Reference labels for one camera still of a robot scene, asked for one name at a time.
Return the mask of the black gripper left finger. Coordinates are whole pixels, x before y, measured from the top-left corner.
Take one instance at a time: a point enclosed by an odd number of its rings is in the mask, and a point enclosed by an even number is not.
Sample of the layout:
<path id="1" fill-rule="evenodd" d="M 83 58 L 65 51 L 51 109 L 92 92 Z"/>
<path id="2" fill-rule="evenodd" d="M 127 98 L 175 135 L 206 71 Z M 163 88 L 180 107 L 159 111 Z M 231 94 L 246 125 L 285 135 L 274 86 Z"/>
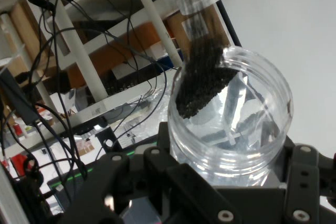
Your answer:
<path id="1" fill-rule="evenodd" d="M 148 197 L 164 223 L 242 223 L 241 213 L 188 164 L 161 146 L 129 157 L 102 156 L 61 223 L 123 223 L 122 212 Z"/>

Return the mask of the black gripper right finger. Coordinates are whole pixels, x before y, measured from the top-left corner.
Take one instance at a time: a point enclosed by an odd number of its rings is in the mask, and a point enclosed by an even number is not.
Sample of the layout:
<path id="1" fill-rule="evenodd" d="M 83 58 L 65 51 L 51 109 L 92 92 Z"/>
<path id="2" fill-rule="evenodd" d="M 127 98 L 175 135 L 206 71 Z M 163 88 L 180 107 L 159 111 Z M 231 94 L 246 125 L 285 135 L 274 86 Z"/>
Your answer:
<path id="1" fill-rule="evenodd" d="M 335 223 L 335 212 L 320 204 L 323 196 L 335 208 L 335 157 L 295 144 L 289 137 L 284 150 L 287 187 L 283 223 Z"/>

